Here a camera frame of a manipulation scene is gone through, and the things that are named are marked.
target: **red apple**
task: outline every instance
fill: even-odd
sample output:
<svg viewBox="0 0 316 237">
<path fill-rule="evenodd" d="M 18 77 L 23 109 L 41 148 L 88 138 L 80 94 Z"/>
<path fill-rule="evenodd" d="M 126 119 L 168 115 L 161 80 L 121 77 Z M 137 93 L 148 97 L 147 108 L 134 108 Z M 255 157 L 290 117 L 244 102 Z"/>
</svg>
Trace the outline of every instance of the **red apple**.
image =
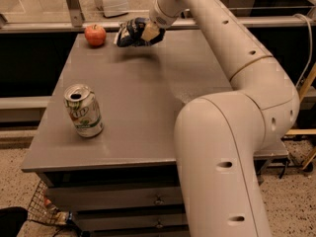
<svg viewBox="0 0 316 237">
<path fill-rule="evenodd" d="M 106 40 L 107 32 L 99 25 L 91 25 L 85 29 L 85 38 L 92 46 L 99 46 Z"/>
</svg>

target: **can lid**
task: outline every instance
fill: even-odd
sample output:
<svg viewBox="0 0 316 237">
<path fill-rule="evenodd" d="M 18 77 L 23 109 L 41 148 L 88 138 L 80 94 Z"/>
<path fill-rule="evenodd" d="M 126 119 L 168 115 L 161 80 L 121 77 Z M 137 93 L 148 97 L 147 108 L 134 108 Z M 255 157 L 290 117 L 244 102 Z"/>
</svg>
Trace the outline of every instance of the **can lid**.
<svg viewBox="0 0 316 237">
<path fill-rule="evenodd" d="M 74 84 L 65 90 L 65 99 L 70 102 L 79 102 L 84 100 L 91 93 L 89 86 L 84 84 Z"/>
</svg>

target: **table top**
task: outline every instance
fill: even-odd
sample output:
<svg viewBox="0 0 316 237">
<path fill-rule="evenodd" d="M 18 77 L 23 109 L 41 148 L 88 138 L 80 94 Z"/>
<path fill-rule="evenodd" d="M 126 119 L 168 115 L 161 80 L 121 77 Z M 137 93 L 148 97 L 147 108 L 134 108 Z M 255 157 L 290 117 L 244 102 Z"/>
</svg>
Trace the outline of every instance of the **table top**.
<svg viewBox="0 0 316 237">
<path fill-rule="evenodd" d="M 183 105 L 231 90 L 200 30 L 167 31 L 150 47 L 117 47 L 116 33 L 90 47 L 78 35 L 22 165 L 25 172 L 175 163 L 174 124 Z M 83 138 L 63 105 L 70 85 L 96 93 L 105 128 Z"/>
</svg>

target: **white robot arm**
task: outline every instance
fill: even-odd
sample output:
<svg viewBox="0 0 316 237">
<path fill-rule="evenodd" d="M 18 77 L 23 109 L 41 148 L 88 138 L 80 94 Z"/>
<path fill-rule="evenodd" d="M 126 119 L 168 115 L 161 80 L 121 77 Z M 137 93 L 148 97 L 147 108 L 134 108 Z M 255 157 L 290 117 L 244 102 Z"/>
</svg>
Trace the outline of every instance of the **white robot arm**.
<svg viewBox="0 0 316 237">
<path fill-rule="evenodd" d="M 186 8 L 234 89 L 191 101 L 177 118 L 177 165 L 191 236 L 272 236 L 253 154 L 292 127 L 297 91 L 219 0 L 156 0 L 149 17 L 166 29 Z"/>
</svg>

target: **soda can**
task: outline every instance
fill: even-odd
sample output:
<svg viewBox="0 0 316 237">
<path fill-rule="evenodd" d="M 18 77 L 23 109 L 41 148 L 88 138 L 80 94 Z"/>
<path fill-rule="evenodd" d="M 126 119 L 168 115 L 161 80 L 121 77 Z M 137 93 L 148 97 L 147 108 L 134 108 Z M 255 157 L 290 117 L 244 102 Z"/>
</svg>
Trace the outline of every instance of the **soda can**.
<svg viewBox="0 0 316 237">
<path fill-rule="evenodd" d="M 64 104 L 77 132 L 93 137 L 103 129 L 103 122 L 95 93 L 89 86 L 75 84 L 66 89 Z"/>
</svg>

